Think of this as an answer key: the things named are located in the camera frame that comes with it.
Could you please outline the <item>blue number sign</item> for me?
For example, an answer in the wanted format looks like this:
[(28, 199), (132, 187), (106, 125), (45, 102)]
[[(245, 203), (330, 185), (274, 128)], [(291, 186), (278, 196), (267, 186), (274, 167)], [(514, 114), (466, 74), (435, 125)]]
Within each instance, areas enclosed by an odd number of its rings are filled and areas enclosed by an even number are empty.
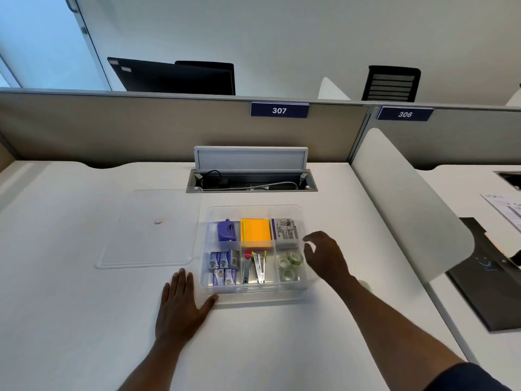
[(251, 102), (251, 117), (306, 119), (309, 103)]
[(377, 120), (427, 122), (434, 112), (431, 107), (382, 106)]

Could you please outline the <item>black folder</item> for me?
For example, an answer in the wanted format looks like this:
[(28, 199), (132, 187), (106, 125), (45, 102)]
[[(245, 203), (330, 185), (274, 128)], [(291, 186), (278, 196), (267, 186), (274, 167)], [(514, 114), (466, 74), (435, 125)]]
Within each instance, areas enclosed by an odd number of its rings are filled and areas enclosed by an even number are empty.
[(470, 257), (446, 272), (489, 332), (521, 330), (521, 267), (491, 241), (473, 217), (461, 217), (474, 238)]

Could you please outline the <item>black monitor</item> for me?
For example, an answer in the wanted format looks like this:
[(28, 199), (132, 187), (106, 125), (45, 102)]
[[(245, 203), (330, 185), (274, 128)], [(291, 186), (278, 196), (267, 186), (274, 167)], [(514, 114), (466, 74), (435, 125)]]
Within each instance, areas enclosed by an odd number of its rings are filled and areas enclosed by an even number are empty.
[(128, 92), (236, 95), (229, 71), (162, 62), (107, 58)]

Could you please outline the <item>person's left forearm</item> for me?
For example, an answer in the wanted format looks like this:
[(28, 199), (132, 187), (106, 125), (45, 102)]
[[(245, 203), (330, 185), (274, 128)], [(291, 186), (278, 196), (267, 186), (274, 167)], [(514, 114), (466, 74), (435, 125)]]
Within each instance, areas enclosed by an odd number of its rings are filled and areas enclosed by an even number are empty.
[(185, 340), (157, 339), (117, 391), (170, 391), (179, 356), (186, 344)]

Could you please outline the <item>person's left hand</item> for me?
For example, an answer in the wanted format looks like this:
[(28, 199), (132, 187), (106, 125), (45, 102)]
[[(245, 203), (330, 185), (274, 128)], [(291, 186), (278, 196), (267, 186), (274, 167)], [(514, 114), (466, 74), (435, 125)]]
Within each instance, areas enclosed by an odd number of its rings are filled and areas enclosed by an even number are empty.
[(193, 274), (187, 271), (185, 295), (185, 301), (173, 299), (173, 276), (164, 285), (155, 324), (155, 341), (166, 339), (189, 342), (204, 323), (205, 319), (199, 319), (199, 308), (195, 304)]

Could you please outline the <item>clear plastic lid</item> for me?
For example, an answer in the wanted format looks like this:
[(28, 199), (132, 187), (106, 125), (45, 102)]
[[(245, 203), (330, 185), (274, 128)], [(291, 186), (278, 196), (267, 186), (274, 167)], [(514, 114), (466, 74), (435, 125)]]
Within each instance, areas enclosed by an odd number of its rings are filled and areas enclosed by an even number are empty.
[(97, 269), (182, 266), (192, 261), (203, 189), (132, 190)]

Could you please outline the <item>printed white paper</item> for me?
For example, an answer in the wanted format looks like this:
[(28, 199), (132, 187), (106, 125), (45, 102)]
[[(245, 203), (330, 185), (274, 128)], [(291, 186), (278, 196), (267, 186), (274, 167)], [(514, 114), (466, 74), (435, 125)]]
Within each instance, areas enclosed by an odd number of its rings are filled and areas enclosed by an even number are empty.
[(521, 194), (483, 194), (480, 196), (521, 233)]

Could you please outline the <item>white curved desk divider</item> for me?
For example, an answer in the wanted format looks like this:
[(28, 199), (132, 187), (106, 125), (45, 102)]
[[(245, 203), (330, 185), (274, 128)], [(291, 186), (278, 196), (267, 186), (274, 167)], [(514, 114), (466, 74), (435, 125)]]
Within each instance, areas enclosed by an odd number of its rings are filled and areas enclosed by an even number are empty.
[(473, 254), (472, 232), (379, 129), (351, 167), (423, 284)]
[(317, 98), (319, 100), (351, 100), (327, 77), (322, 79)]

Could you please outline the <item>black slatted office chair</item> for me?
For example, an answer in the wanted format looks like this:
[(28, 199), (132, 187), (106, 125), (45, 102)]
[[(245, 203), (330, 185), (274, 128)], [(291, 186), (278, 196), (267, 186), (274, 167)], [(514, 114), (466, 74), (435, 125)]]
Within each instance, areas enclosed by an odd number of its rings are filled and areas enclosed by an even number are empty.
[(413, 103), (420, 78), (421, 70), (417, 68), (370, 65), (361, 100)]

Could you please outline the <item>clear plastic organizer box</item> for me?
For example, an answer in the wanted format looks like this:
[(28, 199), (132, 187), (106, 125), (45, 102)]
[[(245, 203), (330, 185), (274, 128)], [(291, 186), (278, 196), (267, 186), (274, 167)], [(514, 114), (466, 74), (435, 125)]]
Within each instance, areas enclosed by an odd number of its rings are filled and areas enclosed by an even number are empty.
[[(304, 257), (304, 243), (301, 240), (243, 242), (240, 234), (241, 218), (295, 218), (305, 227), (303, 211), (298, 205), (257, 205), (211, 207), (206, 213), (204, 239), (199, 244), (199, 288), (204, 295), (219, 295), (219, 303), (229, 307), (248, 307), (273, 304), (294, 303), (301, 299), (304, 291), (318, 279), (316, 273), (304, 262), (292, 266), (297, 280), (282, 282), (277, 259), (286, 257), (289, 250), (299, 250)], [(229, 218), (235, 223), (237, 241), (219, 242), (217, 223)], [(212, 286), (213, 270), (208, 268), (212, 251), (231, 250), (232, 269), (237, 270), (237, 284), (231, 286)], [(252, 258), (249, 283), (242, 283), (244, 251), (261, 253), (267, 251), (265, 261), (265, 283), (258, 283)]]

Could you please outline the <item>beige desk partition panel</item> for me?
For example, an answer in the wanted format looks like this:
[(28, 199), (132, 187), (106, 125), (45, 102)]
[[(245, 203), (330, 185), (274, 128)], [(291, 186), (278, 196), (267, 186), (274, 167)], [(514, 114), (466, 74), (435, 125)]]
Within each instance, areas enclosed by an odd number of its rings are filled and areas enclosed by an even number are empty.
[(16, 160), (109, 167), (193, 162), (196, 146), (307, 147), (311, 162), (345, 162), (370, 109), (308, 101), (306, 118), (251, 116), (284, 100), (133, 92), (0, 89), (0, 144)]

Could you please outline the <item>purple hole punch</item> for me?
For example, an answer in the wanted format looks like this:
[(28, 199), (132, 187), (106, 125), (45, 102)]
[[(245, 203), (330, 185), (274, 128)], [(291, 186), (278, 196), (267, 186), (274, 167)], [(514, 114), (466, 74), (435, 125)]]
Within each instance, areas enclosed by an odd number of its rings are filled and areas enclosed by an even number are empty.
[(217, 235), (219, 242), (237, 241), (235, 223), (227, 218), (217, 223)]

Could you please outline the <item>glass door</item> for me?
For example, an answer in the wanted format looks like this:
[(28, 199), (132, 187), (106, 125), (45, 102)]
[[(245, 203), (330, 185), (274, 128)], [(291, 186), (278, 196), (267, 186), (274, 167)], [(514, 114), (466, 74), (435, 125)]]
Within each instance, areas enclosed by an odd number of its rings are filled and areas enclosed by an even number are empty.
[(0, 0), (0, 88), (109, 91), (75, 0)]

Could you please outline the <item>silver stapler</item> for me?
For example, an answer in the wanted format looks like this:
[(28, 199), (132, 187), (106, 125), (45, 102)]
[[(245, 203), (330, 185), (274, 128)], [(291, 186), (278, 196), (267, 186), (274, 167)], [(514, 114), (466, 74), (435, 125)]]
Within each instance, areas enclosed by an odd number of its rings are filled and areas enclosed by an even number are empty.
[(265, 261), (267, 251), (261, 251), (261, 253), (253, 252), (252, 258), (256, 269), (256, 276), (258, 283), (265, 283)]

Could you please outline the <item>grey labelled box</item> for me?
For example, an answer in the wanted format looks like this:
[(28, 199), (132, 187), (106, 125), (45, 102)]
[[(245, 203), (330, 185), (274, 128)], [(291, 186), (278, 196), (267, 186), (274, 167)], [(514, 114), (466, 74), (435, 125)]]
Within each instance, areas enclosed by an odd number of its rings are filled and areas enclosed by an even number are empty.
[(271, 236), (274, 241), (301, 240), (305, 235), (305, 227), (300, 219), (270, 218)]

